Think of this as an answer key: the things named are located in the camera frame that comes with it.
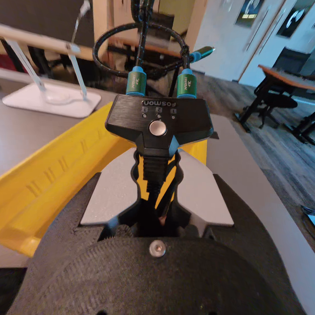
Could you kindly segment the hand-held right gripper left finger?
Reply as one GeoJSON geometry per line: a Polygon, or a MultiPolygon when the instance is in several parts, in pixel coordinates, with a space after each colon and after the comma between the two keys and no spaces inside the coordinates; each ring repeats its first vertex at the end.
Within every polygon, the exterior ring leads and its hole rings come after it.
{"type": "Polygon", "coordinates": [[[136,148],[112,160],[102,171],[86,210],[82,226],[117,226],[141,199],[140,186],[132,171],[136,166],[136,148]]]}

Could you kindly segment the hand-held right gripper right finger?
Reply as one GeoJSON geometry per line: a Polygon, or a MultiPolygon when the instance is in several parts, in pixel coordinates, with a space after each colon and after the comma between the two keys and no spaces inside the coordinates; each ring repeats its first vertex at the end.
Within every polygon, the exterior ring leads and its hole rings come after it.
{"type": "Polygon", "coordinates": [[[234,226],[212,171],[183,149],[178,153],[174,221],[179,226],[234,226]]]}

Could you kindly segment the yellow divided plastic bin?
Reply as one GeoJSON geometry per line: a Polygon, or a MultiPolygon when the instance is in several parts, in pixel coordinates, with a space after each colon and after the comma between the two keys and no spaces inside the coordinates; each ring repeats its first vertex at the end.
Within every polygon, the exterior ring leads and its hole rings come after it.
{"type": "MultiPolygon", "coordinates": [[[[1,245],[32,257],[55,217],[89,181],[134,147],[105,129],[113,102],[1,176],[1,245]]],[[[206,141],[181,147],[206,163],[206,141]]]]}

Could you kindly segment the black hdmi switch box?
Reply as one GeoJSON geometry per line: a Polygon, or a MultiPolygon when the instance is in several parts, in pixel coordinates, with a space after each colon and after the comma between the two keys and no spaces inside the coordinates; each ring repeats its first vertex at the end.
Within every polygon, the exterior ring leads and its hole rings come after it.
{"type": "Polygon", "coordinates": [[[179,147],[210,137],[214,127],[203,99],[118,95],[105,122],[110,133],[136,144],[144,180],[163,183],[179,147]]]}

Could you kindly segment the white board stand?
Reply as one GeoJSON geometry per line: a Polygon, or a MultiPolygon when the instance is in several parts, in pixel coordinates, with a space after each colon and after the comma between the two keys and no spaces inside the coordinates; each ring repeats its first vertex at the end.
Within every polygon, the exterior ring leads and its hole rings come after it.
{"type": "Polygon", "coordinates": [[[13,108],[27,109],[74,118],[85,118],[93,112],[100,103],[101,96],[97,93],[87,91],[76,59],[76,57],[83,56],[82,50],[74,43],[79,22],[90,9],[90,2],[83,1],[76,20],[73,37],[70,42],[35,33],[29,33],[1,24],[1,38],[10,45],[13,52],[17,55],[18,60],[22,63],[22,66],[25,67],[26,72],[33,80],[32,84],[3,97],[3,104],[13,108]],[[67,55],[71,61],[81,90],[51,83],[44,83],[43,80],[35,73],[34,68],[20,48],[18,42],[23,42],[31,45],[32,47],[47,49],[67,55]]]}

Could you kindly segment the black stool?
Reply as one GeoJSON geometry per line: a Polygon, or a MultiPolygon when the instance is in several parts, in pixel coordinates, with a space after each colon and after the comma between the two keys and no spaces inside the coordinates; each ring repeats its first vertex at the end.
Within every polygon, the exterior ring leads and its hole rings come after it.
{"type": "Polygon", "coordinates": [[[274,128],[277,129],[280,122],[272,115],[272,111],[275,108],[281,109],[294,109],[297,108],[298,103],[289,96],[282,94],[268,93],[261,101],[260,105],[265,105],[263,108],[258,107],[254,112],[258,113],[258,117],[261,117],[262,123],[259,129],[262,129],[265,125],[266,118],[268,117],[273,123],[274,128]]]}

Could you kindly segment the wooden desk with black legs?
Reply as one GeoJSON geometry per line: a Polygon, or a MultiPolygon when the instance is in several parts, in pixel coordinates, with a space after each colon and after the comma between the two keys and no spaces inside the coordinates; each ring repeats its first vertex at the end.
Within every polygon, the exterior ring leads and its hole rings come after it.
{"type": "Polygon", "coordinates": [[[314,76],[300,76],[298,74],[287,73],[283,70],[277,70],[275,68],[268,68],[263,65],[258,65],[258,67],[265,74],[265,79],[258,85],[254,90],[256,98],[250,106],[243,108],[240,114],[235,113],[235,117],[241,124],[242,128],[250,133],[251,129],[247,125],[247,120],[254,114],[258,107],[264,107],[265,105],[260,105],[263,98],[268,94],[272,87],[277,86],[282,88],[284,92],[293,92],[295,89],[310,90],[314,92],[314,76]]]}

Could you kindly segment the phone icon wall sign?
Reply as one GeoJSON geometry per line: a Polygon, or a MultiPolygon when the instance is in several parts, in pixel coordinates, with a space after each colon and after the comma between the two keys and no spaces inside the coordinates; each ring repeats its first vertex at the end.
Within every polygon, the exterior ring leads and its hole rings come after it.
{"type": "Polygon", "coordinates": [[[277,35],[290,38],[314,5],[314,0],[296,0],[277,35]]]}
{"type": "Polygon", "coordinates": [[[264,3],[264,0],[245,0],[235,25],[245,28],[251,28],[264,3]]]}

